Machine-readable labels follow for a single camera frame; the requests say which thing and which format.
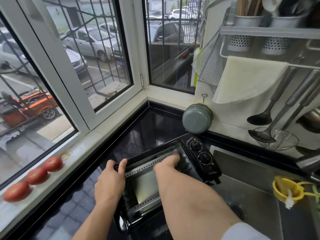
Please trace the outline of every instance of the red tomato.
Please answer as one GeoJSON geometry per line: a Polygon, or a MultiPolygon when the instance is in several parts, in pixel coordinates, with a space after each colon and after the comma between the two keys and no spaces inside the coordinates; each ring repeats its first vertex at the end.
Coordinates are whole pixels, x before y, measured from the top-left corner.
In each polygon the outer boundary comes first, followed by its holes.
{"type": "Polygon", "coordinates": [[[25,177],[29,184],[41,184],[48,179],[48,172],[42,167],[32,169],[25,177]]]}
{"type": "Polygon", "coordinates": [[[61,157],[50,157],[43,163],[43,168],[46,169],[48,172],[55,172],[59,171],[63,166],[63,161],[61,157]]]}
{"type": "Polygon", "coordinates": [[[3,199],[7,202],[17,202],[26,198],[30,193],[30,187],[27,182],[18,182],[11,185],[3,194],[3,199]]]}

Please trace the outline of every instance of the sleeve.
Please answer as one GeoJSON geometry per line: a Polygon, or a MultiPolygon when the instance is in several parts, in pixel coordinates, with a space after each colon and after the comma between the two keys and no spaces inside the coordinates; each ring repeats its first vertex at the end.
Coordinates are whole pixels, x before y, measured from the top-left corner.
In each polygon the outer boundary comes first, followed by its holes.
{"type": "Polygon", "coordinates": [[[221,240],[270,240],[247,223],[240,222],[230,227],[221,240]]]}

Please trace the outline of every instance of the oven knob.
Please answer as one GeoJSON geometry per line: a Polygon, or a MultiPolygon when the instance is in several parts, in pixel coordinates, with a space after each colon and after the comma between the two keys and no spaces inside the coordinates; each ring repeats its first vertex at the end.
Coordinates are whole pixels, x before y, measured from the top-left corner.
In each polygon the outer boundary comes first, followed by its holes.
{"type": "Polygon", "coordinates": [[[202,162],[203,164],[209,164],[211,163],[211,155],[209,153],[201,153],[200,154],[200,162],[202,162]]]}
{"type": "Polygon", "coordinates": [[[196,140],[191,142],[190,146],[191,146],[192,149],[194,149],[196,151],[201,151],[201,149],[202,149],[201,143],[199,141],[196,141],[196,140]]]}

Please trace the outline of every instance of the stainless steel sink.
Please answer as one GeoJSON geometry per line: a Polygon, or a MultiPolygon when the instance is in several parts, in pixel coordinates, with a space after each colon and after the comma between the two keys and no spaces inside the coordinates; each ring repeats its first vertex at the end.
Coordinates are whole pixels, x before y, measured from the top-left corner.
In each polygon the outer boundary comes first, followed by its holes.
{"type": "Polygon", "coordinates": [[[271,240],[320,239],[314,197],[305,197],[288,210],[273,195],[274,176],[305,181],[303,178],[215,146],[210,152],[223,173],[221,184],[213,189],[244,222],[271,240]]]}

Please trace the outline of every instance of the perforated metal strip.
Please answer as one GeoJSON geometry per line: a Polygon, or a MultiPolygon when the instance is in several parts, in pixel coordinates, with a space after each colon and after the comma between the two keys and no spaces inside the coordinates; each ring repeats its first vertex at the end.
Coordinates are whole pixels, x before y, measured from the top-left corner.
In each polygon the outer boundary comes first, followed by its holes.
{"type": "Polygon", "coordinates": [[[154,166],[155,164],[163,161],[167,156],[170,156],[174,151],[175,150],[172,150],[172,151],[167,152],[167,153],[160,154],[157,158],[155,158],[155,159],[153,159],[153,160],[151,160],[149,162],[146,162],[145,164],[142,164],[141,166],[138,166],[138,167],[126,172],[124,174],[124,177],[125,178],[130,177],[130,176],[132,176],[132,175],[134,175],[134,174],[136,174],[138,172],[141,172],[141,171],[143,171],[143,170],[145,170],[145,169],[147,169],[149,167],[154,166]]]}
{"type": "Polygon", "coordinates": [[[157,194],[153,197],[150,197],[149,199],[145,200],[144,202],[141,202],[140,204],[134,206],[133,208],[131,208],[130,210],[128,210],[128,215],[136,213],[140,210],[142,210],[143,208],[155,203],[155,202],[160,202],[160,195],[157,194]]]}

